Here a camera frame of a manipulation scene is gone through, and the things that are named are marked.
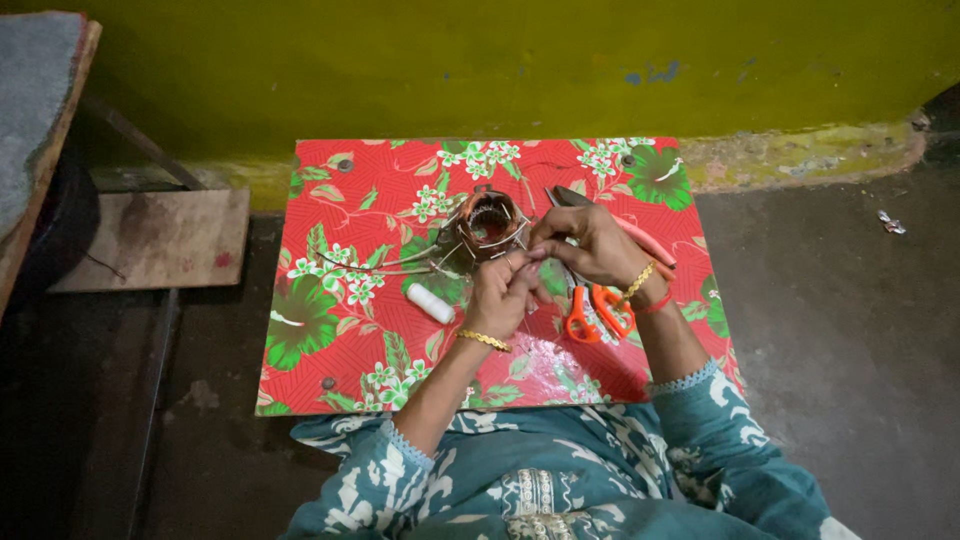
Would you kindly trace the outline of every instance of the red thread bracelet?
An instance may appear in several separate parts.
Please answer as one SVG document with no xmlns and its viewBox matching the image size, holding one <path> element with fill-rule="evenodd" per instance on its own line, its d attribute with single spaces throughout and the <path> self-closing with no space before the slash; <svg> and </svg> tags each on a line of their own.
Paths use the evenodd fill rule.
<svg viewBox="0 0 960 540">
<path fill-rule="evenodd" d="M 670 289 L 668 288 L 666 289 L 666 294 L 663 295 L 663 298 L 660 299 L 659 302 L 657 302 L 656 304 L 653 304 L 650 307 L 645 308 L 643 312 L 653 313 L 654 311 L 660 311 L 661 309 L 663 309 L 664 306 L 666 306 L 667 302 L 670 302 L 672 298 L 673 298 L 673 294 L 670 292 Z"/>
</svg>

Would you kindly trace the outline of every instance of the person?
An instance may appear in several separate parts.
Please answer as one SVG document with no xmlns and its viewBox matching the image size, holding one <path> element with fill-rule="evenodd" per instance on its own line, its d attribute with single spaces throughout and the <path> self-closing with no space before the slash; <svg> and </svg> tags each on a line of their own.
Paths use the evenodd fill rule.
<svg viewBox="0 0 960 540">
<path fill-rule="evenodd" d="M 578 240 L 578 246 L 565 242 Z M 554 208 L 529 252 L 485 262 L 462 329 L 505 341 L 545 258 L 627 291 L 650 259 L 601 206 Z M 650 404 L 457 411 L 493 347 L 458 337 L 397 413 L 321 416 L 299 441 L 343 458 L 282 538 L 856 538 L 751 418 L 654 272 L 630 298 Z M 676 486 L 687 503 L 671 501 Z"/>
</svg>

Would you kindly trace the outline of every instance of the red floral sheet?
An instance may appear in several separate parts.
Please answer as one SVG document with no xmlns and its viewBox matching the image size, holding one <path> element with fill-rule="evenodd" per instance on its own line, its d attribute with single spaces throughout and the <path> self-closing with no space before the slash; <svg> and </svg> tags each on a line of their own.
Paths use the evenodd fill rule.
<svg viewBox="0 0 960 540">
<path fill-rule="evenodd" d="M 627 156 L 634 158 L 629 166 L 621 161 Z M 316 254 L 355 266 L 416 254 L 479 184 L 506 192 L 531 218 L 551 208 L 543 188 L 563 185 L 650 233 L 678 261 L 674 299 L 708 353 L 742 387 L 675 139 L 305 140 L 297 158 L 258 415 L 403 407 L 454 339 L 469 278 L 439 272 L 374 277 Z M 647 400 L 650 371 L 636 331 L 595 344 L 561 334 L 569 309 L 561 266 L 544 264 L 541 277 L 557 302 L 526 317 L 510 341 L 511 354 L 489 357 L 463 407 Z M 454 306 L 456 320 L 443 325 L 408 301 L 404 292 L 414 282 Z"/>
</svg>

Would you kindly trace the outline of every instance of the gold bangle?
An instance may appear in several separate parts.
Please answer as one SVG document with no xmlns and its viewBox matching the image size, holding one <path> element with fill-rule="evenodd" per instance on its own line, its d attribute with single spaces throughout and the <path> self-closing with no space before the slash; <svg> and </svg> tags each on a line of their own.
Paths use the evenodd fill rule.
<svg viewBox="0 0 960 540">
<path fill-rule="evenodd" d="M 507 345 L 506 343 L 500 341 L 499 339 L 494 339 L 488 335 L 477 333 L 475 331 L 464 330 L 462 328 L 457 329 L 457 331 L 454 332 L 453 335 L 456 335 L 457 337 L 467 337 L 469 339 L 476 339 L 477 341 L 486 343 L 487 345 L 492 345 L 497 351 L 501 353 L 509 353 L 514 349 L 513 347 L 511 347 L 510 345 Z"/>
<path fill-rule="evenodd" d="M 643 282 L 647 281 L 647 278 L 654 273 L 654 270 L 657 268 L 657 261 L 651 260 L 650 264 L 647 264 L 647 267 L 643 269 L 643 272 L 640 272 L 640 275 L 634 280 L 634 284 L 630 285 L 630 288 L 627 289 L 627 292 L 623 294 L 623 298 L 620 299 L 620 302 L 616 303 L 616 308 L 621 309 L 623 305 L 630 301 L 630 297 L 634 296 L 636 291 L 640 289 L 640 286 L 643 285 Z"/>
</svg>

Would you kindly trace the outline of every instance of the gray floor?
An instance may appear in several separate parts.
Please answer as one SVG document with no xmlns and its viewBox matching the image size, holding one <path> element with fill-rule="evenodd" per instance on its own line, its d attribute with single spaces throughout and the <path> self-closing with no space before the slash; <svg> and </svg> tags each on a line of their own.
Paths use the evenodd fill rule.
<svg viewBox="0 0 960 540">
<path fill-rule="evenodd" d="M 864 538 L 960 532 L 958 175 L 696 201 L 756 416 Z M 273 537 L 335 470 L 289 439 L 292 420 L 252 418 L 280 227 L 253 221 L 241 285 L 184 291 L 146 537 Z M 0 536 L 112 537 L 94 531 L 117 527 L 111 490 L 136 464 L 125 389 L 158 303 L 53 296 L 4 321 L 0 506 L 17 517 Z"/>
</svg>

